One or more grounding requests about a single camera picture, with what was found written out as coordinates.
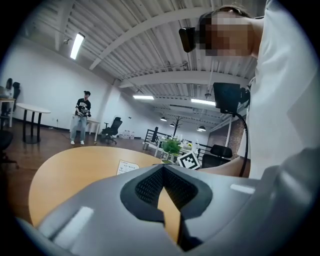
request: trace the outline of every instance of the man in black jersey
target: man in black jersey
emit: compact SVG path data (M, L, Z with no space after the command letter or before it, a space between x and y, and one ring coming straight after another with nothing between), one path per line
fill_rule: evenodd
M78 124L81 123L81 129L80 129L80 143L81 145L85 144L85 135L86 135L86 125L87 125L87 117L91 117L90 115L90 109L91 109L91 103L88 100L91 93L90 91L85 90L84 91L84 98L78 99L76 106L75 106L75 113L74 113L74 122L73 122L73 128L70 133L70 140L71 145L75 144L75 137L77 133Z

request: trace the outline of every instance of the paper card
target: paper card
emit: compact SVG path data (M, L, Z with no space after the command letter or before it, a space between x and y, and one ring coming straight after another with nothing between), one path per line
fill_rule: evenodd
M201 165L196 157L196 155L191 151L177 158L179 165L188 169L197 169Z
M132 163L132 162L120 160L119 166L118 166L118 171L116 172L116 175L124 174L124 173L130 172L135 169L139 169L139 165Z

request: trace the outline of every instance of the green plant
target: green plant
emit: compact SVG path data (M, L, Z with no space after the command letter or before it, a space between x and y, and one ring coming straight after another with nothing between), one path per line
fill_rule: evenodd
M179 141L174 141L172 139L167 139L162 143L163 151L169 154L179 154L181 147L179 146Z

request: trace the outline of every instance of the ceiling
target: ceiling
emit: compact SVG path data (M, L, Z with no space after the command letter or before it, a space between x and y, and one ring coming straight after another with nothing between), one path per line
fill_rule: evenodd
M252 57L215 60L200 50L185 53L178 31L195 26L213 8L238 4L253 16L266 0L47 0L21 34L69 57L77 33L85 35L77 64L119 86L127 94L153 95L142 101L160 116L212 129L224 119L218 109L191 103L206 99L210 71L214 82L247 85L254 76Z

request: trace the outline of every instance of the brown floor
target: brown floor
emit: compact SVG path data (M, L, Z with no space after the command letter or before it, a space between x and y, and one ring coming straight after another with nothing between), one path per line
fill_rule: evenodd
M13 211L13 214L30 222L28 197L32 179L38 168L53 155L74 147L94 146L94 133L87 134L85 138L85 146L81 146L79 140L75 140L76 144L71 145L69 141L69 133L61 130L49 130L41 128L41 142L38 144L25 144L22 141L22 123L14 121L12 128L4 128L13 132L13 141L5 151L10 159L16 160L19 169L14 164L4 164L3 169L7 177L7 200ZM122 139L117 138L117 145L113 143L109 147L118 147L123 149L143 152L148 155L154 155L155 150L143 150L142 139ZM106 146L97 141L97 146Z

